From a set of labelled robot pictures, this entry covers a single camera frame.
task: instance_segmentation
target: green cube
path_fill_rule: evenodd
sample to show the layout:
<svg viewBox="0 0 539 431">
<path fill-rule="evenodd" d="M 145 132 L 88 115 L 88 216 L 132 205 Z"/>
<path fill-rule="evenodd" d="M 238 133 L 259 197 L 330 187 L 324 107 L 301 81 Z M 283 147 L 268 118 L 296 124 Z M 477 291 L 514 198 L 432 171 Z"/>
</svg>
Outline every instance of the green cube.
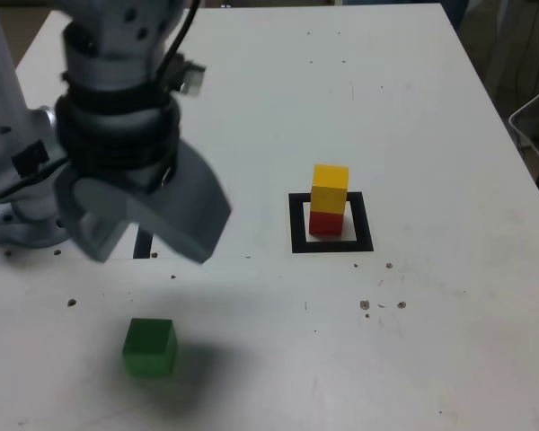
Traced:
<svg viewBox="0 0 539 431">
<path fill-rule="evenodd" d="M 172 372 L 177 349 L 172 321 L 132 319 L 122 357 L 130 374 L 163 378 Z"/>
</svg>

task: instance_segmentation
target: wooden block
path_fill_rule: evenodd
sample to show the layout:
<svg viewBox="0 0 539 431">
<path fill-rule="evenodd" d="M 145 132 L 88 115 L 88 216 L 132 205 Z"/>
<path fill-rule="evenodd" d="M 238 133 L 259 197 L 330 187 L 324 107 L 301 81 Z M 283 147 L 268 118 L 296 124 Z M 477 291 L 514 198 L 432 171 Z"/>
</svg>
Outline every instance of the wooden block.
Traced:
<svg viewBox="0 0 539 431">
<path fill-rule="evenodd" d="M 347 189 L 313 186 L 310 209 L 318 213 L 343 215 L 347 198 Z"/>
<path fill-rule="evenodd" d="M 122 357 L 130 374 L 164 378 L 172 372 L 177 349 L 172 321 L 132 319 Z"/>
<path fill-rule="evenodd" d="M 313 186 L 347 190 L 348 183 L 349 168 L 347 166 L 315 165 Z"/>
<path fill-rule="evenodd" d="M 316 164 L 312 183 L 311 210 L 343 215 L 348 197 L 348 183 L 348 167 Z"/>
<path fill-rule="evenodd" d="M 341 235 L 343 228 L 343 214 L 319 213 L 311 211 L 309 214 L 310 235 Z"/>
</svg>

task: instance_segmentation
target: black square frame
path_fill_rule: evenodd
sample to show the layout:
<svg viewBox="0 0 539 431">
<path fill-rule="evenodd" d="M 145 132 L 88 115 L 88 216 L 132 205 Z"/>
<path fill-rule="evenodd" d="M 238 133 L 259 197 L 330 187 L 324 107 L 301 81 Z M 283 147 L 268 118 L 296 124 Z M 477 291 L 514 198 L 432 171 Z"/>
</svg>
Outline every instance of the black square frame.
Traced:
<svg viewBox="0 0 539 431">
<path fill-rule="evenodd" d="M 348 193 L 348 202 L 356 231 L 355 241 L 309 242 L 305 238 L 304 202 L 310 202 L 311 193 L 289 193 L 289 226 L 292 253 L 346 253 L 373 251 L 366 206 L 360 191 Z"/>
</svg>

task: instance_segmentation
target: white cable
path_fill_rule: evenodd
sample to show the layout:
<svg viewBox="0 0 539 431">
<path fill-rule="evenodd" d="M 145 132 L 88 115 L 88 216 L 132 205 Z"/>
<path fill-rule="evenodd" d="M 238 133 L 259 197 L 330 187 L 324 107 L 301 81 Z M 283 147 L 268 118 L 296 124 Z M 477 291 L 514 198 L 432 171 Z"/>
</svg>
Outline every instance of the white cable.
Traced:
<svg viewBox="0 0 539 431">
<path fill-rule="evenodd" d="M 530 144 L 531 148 L 535 151 L 535 153 L 539 156 L 539 150 L 537 147 L 533 144 L 529 136 L 526 136 L 521 130 L 517 128 L 515 124 L 513 124 L 513 120 L 517 115 L 519 115 L 527 106 L 529 106 L 531 103 L 539 99 L 539 94 L 537 94 L 533 99 L 528 101 L 525 105 L 523 105 L 521 108 L 516 110 L 513 114 L 511 114 L 511 117 L 509 117 L 509 125 L 515 130 L 528 144 Z"/>
</svg>

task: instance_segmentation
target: table surface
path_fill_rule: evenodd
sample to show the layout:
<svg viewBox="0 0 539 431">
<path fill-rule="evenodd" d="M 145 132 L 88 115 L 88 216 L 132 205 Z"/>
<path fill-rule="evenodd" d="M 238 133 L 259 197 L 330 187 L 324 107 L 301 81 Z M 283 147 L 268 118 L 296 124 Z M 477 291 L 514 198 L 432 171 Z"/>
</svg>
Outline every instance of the table surface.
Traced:
<svg viewBox="0 0 539 431">
<path fill-rule="evenodd" d="M 66 23 L 18 68 L 32 107 Z M 234 207 L 216 253 L 0 250 L 0 430 L 539 431 L 539 193 L 440 6 L 205 10 L 182 47 L 208 66 L 182 133 Z M 315 163 L 349 166 L 374 252 L 292 255 Z M 125 374 L 132 317 L 174 321 L 172 379 Z"/>
</svg>

